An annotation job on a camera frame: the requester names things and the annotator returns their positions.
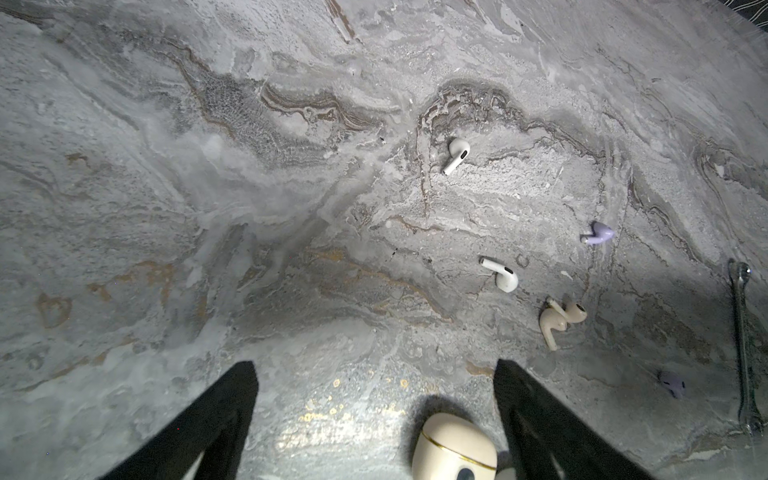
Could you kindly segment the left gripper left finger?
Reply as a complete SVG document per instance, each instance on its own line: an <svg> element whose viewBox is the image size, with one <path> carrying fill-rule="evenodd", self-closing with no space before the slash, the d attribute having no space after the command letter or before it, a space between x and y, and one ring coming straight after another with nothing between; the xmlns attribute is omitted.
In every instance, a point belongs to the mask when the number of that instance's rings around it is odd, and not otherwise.
<svg viewBox="0 0 768 480"><path fill-rule="evenodd" d="M254 363L234 364L106 479L234 479L258 393Z"/></svg>

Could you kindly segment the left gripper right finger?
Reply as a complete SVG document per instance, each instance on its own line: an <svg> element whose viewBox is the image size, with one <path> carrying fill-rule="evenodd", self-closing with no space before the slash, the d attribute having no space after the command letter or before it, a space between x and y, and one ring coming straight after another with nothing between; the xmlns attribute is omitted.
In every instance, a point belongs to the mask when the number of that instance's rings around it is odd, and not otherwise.
<svg viewBox="0 0 768 480"><path fill-rule="evenodd" d="M500 359L494 395L506 438L529 479L650 479L512 360Z"/></svg>

